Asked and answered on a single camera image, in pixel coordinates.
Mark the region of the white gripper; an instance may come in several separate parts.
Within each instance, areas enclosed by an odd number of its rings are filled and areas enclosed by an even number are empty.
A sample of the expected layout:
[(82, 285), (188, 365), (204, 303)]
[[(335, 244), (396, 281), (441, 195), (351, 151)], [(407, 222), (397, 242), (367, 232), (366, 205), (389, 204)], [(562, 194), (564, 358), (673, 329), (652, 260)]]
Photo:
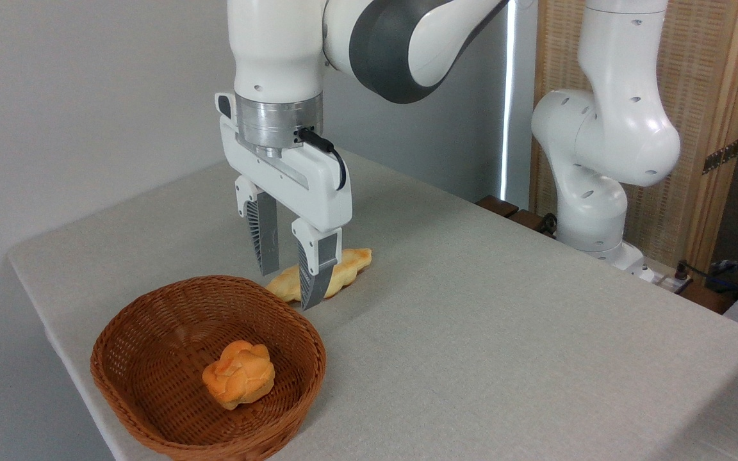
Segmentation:
[(238, 215), (246, 219), (261, 274), (279, 269), (277, 202), (299, 218), (292, 225), (299, 248), (299, 280), (304, 311), (328, 291), (334, 266), (342, 260), (342, 229), (352, 219), (350, 182), (342, 190), (340, 164), (331, 155), (303, 143), (269, 157), (248, 147), (238, 134), (234, 94), (216, 93), (222, 145), (235, 181)]

